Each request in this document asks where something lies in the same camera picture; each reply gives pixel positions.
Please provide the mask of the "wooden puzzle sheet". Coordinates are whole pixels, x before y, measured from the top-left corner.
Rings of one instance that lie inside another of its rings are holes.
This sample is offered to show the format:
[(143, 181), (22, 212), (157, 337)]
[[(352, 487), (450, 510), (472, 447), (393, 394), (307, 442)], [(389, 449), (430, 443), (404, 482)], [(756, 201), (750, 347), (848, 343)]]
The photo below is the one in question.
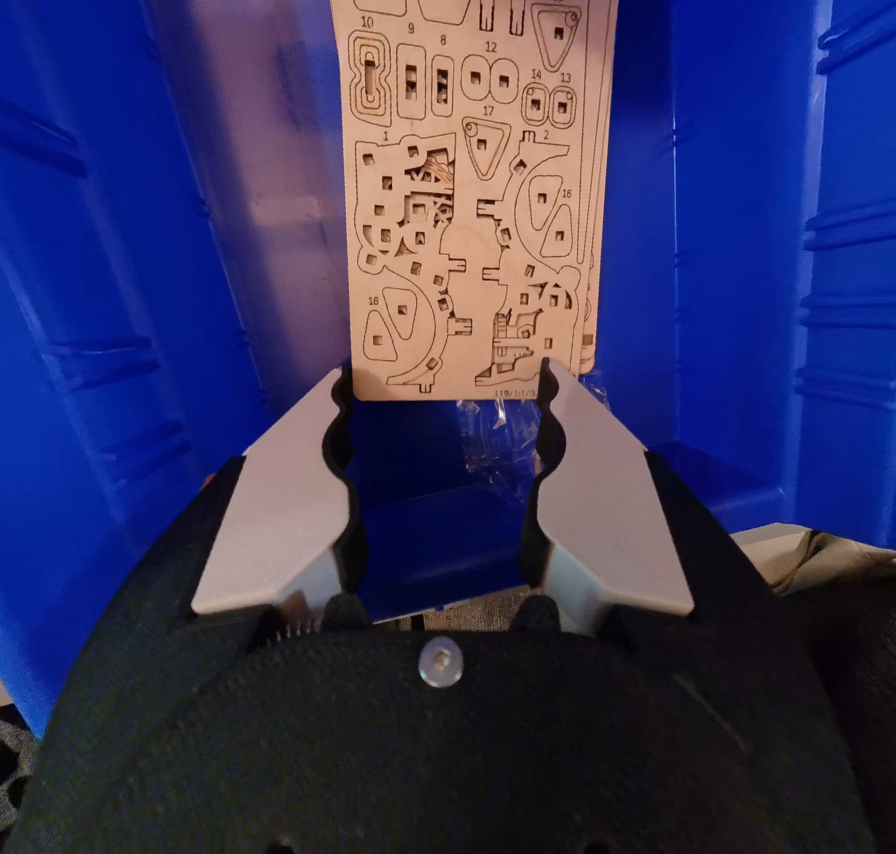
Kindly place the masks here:
[(618, 0), (330, 0), (354, 396), (578, 374)]
[(619, 0), (588, 0), (585, 51), (579, 243), (587, 288), (581, 296), (579, 373), (596, 364), (600, 260), (609, 151), (610, 102)]

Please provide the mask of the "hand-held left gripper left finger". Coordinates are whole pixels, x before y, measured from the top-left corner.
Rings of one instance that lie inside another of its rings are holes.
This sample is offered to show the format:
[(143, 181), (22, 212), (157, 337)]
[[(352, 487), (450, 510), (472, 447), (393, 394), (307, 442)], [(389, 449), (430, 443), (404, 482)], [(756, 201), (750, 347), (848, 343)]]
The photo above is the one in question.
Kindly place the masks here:
[(210, 615), (274, 606), (323, 617), (368, 565), (353, 456), (349, 366), (330, 371), (244, 454), (192, 602)]

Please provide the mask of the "blue plastic bin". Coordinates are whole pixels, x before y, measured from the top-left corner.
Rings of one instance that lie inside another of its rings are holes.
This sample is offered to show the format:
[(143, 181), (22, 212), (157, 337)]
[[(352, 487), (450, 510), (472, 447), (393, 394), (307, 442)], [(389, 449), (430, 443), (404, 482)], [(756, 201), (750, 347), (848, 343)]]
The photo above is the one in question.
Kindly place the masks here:
[[(2, 684), (46, 731), (349, 358), (329, 0), (2, 0)], [(894, 548), (894, 0), (620, 0), (596, 367), (730, 532)]]

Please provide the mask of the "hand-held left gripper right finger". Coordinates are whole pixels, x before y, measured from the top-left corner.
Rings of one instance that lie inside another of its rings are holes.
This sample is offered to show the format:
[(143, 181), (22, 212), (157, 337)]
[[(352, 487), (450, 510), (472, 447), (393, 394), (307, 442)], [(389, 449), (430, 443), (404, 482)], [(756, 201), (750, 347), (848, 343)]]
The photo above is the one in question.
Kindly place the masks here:
[(694, 608), (641, 442), (552, 357), (539, 372), (536, 452), (521, 573), (562, 630), (594, 634), (615, 606)]

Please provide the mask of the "person's brown trousers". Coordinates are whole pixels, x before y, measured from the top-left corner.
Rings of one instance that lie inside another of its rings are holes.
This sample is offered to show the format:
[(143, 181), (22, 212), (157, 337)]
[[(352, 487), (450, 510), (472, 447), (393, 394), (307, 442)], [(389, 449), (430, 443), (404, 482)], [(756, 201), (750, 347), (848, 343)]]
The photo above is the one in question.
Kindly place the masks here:
[(769, 555), (755, 566), (768, 586), (787, 596), (835, 581), (893, 578), (895, 551), (870, 546), (819, 531), (805, 531), (797, 539), (770, 541)]

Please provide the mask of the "clear plastic wrapper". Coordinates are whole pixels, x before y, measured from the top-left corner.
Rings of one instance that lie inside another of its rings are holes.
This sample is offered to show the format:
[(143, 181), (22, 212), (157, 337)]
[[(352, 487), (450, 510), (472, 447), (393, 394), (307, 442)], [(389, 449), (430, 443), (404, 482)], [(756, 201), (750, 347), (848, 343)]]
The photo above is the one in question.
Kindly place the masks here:
[(534, 399), (457, 400), (466, 468), (476, 483), (513, 507), (527, 504), (533, 483), (566, 454), (559, 396), (564, 383), (551, 376)]

